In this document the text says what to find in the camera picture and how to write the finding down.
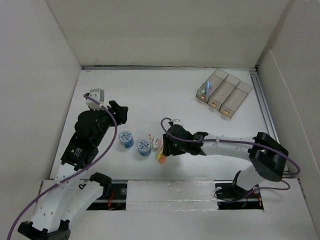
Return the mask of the blue highlighter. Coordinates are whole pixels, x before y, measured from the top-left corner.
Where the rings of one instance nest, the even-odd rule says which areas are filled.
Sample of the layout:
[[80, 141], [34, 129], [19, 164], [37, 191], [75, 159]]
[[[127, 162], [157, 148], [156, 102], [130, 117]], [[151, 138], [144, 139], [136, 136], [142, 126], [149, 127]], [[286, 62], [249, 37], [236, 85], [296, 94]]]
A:
[[209, 80], [207, 80], [206, 83], [205, 83], [206, 95], [207, 95], [207, 96], [210, 96], [210, 95], [211, 95], [211, 92], [210, 92], [210, 90], [209, 90], [210, 84], [211, 84], [211, 82], [210, 82]]

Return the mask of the pink highlighter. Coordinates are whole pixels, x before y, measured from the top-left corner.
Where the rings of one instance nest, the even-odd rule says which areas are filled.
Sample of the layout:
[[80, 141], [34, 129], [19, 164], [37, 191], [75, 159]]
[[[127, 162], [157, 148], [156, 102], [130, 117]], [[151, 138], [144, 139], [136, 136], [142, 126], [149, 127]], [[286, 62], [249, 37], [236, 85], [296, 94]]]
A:
[[213, 92], [214, 89], [215, 89], [215, 84], [214, 84], [214, 83], [211, 83], [211, 84], [210, 84], [210, 87], [209, 87], [210, 92]]

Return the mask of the yellow highlighter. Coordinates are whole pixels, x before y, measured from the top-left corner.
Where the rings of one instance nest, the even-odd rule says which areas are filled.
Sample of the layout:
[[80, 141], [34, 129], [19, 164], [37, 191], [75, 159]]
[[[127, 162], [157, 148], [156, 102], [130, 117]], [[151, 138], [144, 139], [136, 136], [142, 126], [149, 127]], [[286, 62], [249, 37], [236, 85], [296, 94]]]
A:
[[155, 159], [157, 161], [159, 161], [161, 159], [162, 155], [163, 155], [163, 147], [160, 147], [159, 150], [157, 151], [156, 155], [155, 155]]

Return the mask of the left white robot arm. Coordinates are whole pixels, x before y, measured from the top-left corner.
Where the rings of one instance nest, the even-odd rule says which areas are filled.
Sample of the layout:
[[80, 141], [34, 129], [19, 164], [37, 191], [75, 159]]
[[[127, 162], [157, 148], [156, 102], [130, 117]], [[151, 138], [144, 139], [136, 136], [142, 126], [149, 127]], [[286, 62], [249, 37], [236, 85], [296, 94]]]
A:
[[44, 201], [38, 212], [28, 221], [21, 222], [17, 231], [30, 240], [67, 240], [71, 224], [98, 198], [107, 198], [112, 191], [112, 179], [102, 173], [92, 174], [89, 181], [72, 198], [86, 171], [105, 154], [99, 154], [98, 147], [110, 127], [117, 128], [127, 122], [127, 106], [109, 101], [107, 106], [89, 97], [89, 107], [77, 118], [72, 135], [62, 157], [54, 185], [37, 196]]

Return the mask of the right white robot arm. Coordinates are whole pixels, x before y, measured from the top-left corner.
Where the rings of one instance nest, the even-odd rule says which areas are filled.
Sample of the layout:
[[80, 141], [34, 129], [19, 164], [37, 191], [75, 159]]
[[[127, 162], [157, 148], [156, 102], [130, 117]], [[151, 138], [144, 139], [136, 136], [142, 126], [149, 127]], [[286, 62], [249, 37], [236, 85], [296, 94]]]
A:
[[191, 133], [180, 124], [171, 123], [163, 134], [163, 154], [179, 156], [226, 156], [245, 160], [249, 167], [238, 170], [230, 184], [216, 190], [223, 201], [239, 201], [255, 191], [264, 181], [279, 183], [285, 175], [288, 151], [264, 132], [254, 137], [234, 138], [198, 131]]

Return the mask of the orange highlighter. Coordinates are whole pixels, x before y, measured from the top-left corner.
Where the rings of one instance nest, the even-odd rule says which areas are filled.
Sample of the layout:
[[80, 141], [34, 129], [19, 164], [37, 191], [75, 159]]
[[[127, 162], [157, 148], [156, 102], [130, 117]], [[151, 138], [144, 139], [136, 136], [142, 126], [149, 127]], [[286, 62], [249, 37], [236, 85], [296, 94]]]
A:
[[165, 161], [166, 161], [166, 156], [165, 155], [162, 155], [161, 157], [160, 157], [160, 159], [158, 160], [158, 162], [160, 163], [160, 164], [164, 164], [165, 163]]

